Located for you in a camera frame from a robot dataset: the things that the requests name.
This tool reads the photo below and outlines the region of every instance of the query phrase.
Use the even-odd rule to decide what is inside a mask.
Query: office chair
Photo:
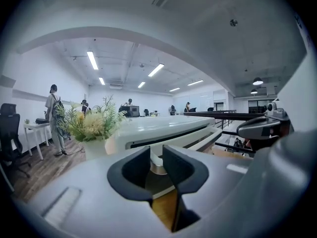
[[[15,163],[17,159],[22,157],[22,144],[19,140],[19,135],[18,135],[20,115],[19,114],[10,115],[9,112],[4,111],[2,107],[0,110],[1,111],[1,114],[0,114],[0,141],[1,141],[0,159],[6,162],[11,162],[11,165],[9,166],[9,168],[19,170],[20,172],[24,173],[29,178],[30,175],[27,172],[21,170],[20,167],[24,165],[28,165],[29,167],[31,167],[31,164],[28,162],[22,162],[19,164]],[[17,148],[16,151],[14,151],[12,148],[11,140],[13,140]]]

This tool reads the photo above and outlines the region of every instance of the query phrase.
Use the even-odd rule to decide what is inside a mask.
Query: air conditioning vent
[[[110,84],[109,87],[110,89],[116,89],[116,90],[120,90],[123,88],[121,84]]]

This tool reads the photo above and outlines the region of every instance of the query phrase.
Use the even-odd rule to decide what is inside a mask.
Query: ceiling
[[[120,84],[125,89],[137,90],[144,81],[142,91],[170,93],[175,88],[188,90],[187,84],[203,79],[204,84],[215,83],[197,68],[156,49],[128,41],[108,38],[69,39],[51,44],[69,61],[90,85]],[[99,70],[93,70],[87,51],[93,51]],[[160,63],[164,67],[148,77]]]
[[[55,0],[45,1],[52,4]],[[226,61],[235,82],[237,96],[249,95],[253,88],[252,81],[257,76],[264,80],[264,90],[266,84],[273,84],[278,91],[306,54],[294,13],[284,0],[144,1],[149,6],[152,4],[183,15],[188,19],[188,24],[205,33],[212,47]],[[237,20],[237,26],[230,25],[231,19]],[[152,91],[159,91],[161,86],[164,91],[173,87],[184,88],[183,85],[188,81],[206,77],[190,65],[141,44],[79,39],[58,44],[60,49],[64,49],[63,45],[67,49],[65,57],[77,56],[79,67],[89,65],[87,59],[80,56],[85,55],[87,48],[94,47],[94,52],[96,49],[96,55],[100,56],[99,66],[103,68],[100,73],[104,73],[107,82],[121,80],[124,84],[137,85],[147,79],[147,74],[158,62],[165,63],[166,67],[153,78],[151,85],[145,86],[152,88]],[[127,64],[129,69],[127,80],[124,81],[126,72],[122,68]],[[91,83],[96,83],[96,78],[88,71],[84,73]]]

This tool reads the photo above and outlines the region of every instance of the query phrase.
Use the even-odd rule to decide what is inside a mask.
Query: flower pot
[[[82,142],[84,148],[85,148],[85,153],[86,153],[86,160],[93,160],[95,158],[103,157],[106,156],[106,148],[105,144],[106,141],[89,141],[89,142]]]

